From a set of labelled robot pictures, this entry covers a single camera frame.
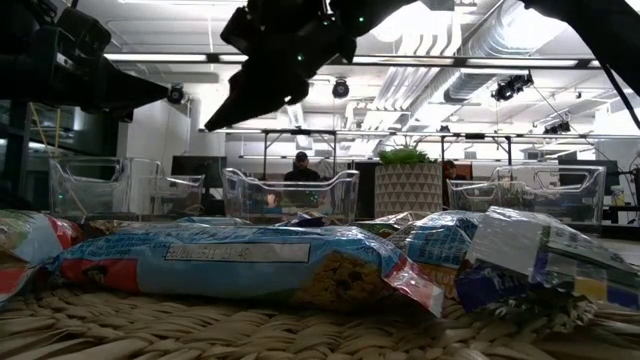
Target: geometric planter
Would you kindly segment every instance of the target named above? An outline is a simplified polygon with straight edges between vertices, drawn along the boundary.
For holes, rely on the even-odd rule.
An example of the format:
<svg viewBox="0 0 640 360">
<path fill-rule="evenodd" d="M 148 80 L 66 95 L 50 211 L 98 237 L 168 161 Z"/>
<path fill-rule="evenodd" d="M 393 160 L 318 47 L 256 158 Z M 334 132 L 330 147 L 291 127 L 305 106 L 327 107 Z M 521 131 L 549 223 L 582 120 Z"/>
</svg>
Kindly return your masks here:
<svg viewBox="0 0 640 360">
<path fill-rule="evenodd" d="M 405 211 L 442 211 L 441 164 L 376 167 L 376 218 Z"/>
</svg>

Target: person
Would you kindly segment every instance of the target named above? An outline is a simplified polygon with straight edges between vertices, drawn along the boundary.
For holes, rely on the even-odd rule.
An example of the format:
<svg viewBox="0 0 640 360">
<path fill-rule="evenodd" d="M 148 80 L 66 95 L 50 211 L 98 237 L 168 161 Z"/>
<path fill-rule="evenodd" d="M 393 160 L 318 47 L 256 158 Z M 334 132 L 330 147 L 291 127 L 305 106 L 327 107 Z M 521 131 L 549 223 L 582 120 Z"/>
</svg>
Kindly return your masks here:
<svg viewBox="0 0 640 360">
<path fill-rule="evenodd" d="M 447 180 L 467 180 L 464 175 L 458 175 L 458 169 L 456 168 L 456 163 L 452 160 L 446 160 L 442 163 L 442 171 L 444 173 L 444 179 L 442 183 L 442 205 L 446 208 L 450 208 L 450 200 L 449 200 L 449 185 L 447 184 Z"/>
<path fill-rule="evenodd" d="M 284 176 L 284 181 L 317 182 L 321 181 L 321 177 L 316 171 L 309 169 L 309 157 L 304 151 L 300 151 L 296 154 L 293 171 Z"/>
<path fill-rule="evenodd" d="M 456 163 L 451 160 L 447 160 L 443 164 L 444 178 L 446 180 L 467 180 L 464 175 L 458 175 L 458 169 Z"/>
</svg>

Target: clear plastic bin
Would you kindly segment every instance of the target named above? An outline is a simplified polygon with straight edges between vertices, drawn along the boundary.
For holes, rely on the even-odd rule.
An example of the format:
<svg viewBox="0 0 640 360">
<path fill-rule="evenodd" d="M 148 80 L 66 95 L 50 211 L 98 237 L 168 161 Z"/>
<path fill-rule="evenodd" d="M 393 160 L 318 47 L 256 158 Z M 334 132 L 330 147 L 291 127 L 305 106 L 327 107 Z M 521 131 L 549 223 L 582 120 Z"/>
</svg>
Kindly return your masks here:
<svg viewBox="0 0 640 360">
<path fill-rule="evenodd" d="M 339 224 L 355 219 L 358 171 L 343 171 L 327 182 L 267 182 L 225 169 L 224 205 L 229 217 L 254 224 L 292 220 L 301 211 L 320 213 Z"/>
<path fill-rule="evenodd" d="M 488 182 L 448 181 L 450 207 L 484 212 L 500 206 L 600 225 L 606 174 L 601 166 L 498 167 Z"/>
<path fill-rule="evenodd" d="M 203 176 L 166 177 L 156 161 L 134 158 L 51 159 L 51 212 L 94 214 L 198 214 Z"/>
</svg>

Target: wicker surface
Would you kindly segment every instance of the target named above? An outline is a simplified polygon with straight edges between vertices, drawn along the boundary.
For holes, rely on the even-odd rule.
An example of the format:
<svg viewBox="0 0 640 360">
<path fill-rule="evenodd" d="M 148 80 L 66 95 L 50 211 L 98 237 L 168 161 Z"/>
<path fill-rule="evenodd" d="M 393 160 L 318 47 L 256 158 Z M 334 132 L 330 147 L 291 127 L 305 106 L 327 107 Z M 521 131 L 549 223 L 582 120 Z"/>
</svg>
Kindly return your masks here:
<svg viewBox="0 0 640 360">
<path fill-rule="evenodd" d="M 433 319 L 424 312 L 424 317 L 345 316 L 207 302 L 213 301 L 74 289 L 16 297 L 0 313 L 0 359 L 640 358 L 640 351 L 632 350 L 640 343 L 635 326 L 640 316 L 615 311 L 602 312 L 597 326 L 576 335 L 540 341 L 536 334 L 557 319 L 516 326 L 464 314 L 455 303 L 447 305 L 447 319 Z"/>
</svg>

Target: black camera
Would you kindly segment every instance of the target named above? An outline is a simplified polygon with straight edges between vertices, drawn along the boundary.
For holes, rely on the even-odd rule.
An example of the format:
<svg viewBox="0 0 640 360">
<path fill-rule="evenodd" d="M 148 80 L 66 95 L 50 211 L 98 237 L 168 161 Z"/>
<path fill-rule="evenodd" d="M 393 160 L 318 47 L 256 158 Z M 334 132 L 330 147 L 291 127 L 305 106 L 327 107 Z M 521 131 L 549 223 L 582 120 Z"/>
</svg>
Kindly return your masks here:
<svg viewBox="0 0 640 360">
<path fill-rule="evenodd" d="M 169 89 L 167 101 L 174 105 L 184 104 L 187 101 L 187 96 L 184 93 L 184 85 L 172 84 L 171 89 Z"/>
<path fill-rule="evenodd" d="M 337 79 L 333 85 L 333 97 L 336 99 L 344 99 L 349 96 L 349 84 L 346 79 Z"/>
<path fill-rule="evenodd" d="M 491 97 L 496 101 L 509 101 L 531 85 L 533 85 L 531 73 L 527 75 L 513 75 L 507 80 L 498 81 L 498 87 L 491 93 Z"/>
</svg>

